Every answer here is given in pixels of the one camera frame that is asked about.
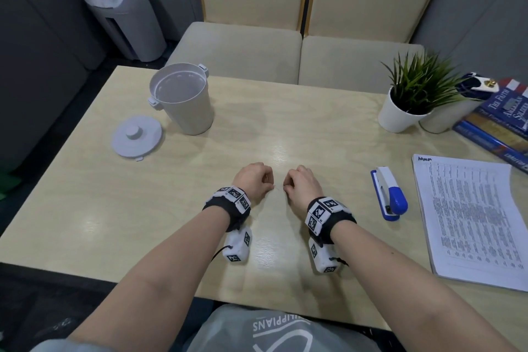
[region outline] wristband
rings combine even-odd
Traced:
[[[219,206],[229,214],[230,222],[227,233],[234,229],[240,229],[251,212],[251,202],[246,193],[234,186],[220,188],[216,191],[205,202],[203,209],[207,209],[210,206]]]
[[[306,225],[310,236],[319,245],[333,244],[330,238],[332,228],[340,221],[356,222],[352,212],[342,203],[328,197],[316,198],[308,205]]]

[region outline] green object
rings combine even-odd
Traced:
[[[441,59],[438,54],[418,53],[411,59],[407,53],[403,61],[398,54],[392,69],[382,64],[391,73],[392,102],[404,112],[427,114],[434,108],[462,99],[456,86],[463,79],[452,74],[450,59]]]
[[[5,198],[5,195],[3,195],[5,192],[13,189],[21,182],[22,180],[14,175],[0,173],[0,200]]]

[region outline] gray shirt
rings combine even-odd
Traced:
[[[358,332],[273,310],[233,304],[216,309],[202,325],[188,352],[380,352]],[[109,348],[49,340],[32,352],[111,352]]]

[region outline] wooden table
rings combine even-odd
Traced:
[[[349,270],[314,274],[307,228],[281,187],[288,169],[311,167],[325,193],[350,207],[361,226],[430,269],[413,153],[499,161],[454,132],[386,132],[376,122],[384,95],[220,77],[209,78],[212,128],[182,135],[147,102],[154,73],[115,69],[0,238],[0,261],[118,282],[243,165],[263,161],[278,186],[252,210],[249,261],[215,259],[196,295],[387,328]],[[166,129],[159,149],[141,162],[110,146],[117,125],[135,114],[154,116]],[[370,176],[376,166],[392,169],[409,201],[398,222],[379,211]],[[526,219],[528,177],[517,169],[511,177]],[[519,348],[528,345],[527,294],[445,282]]]

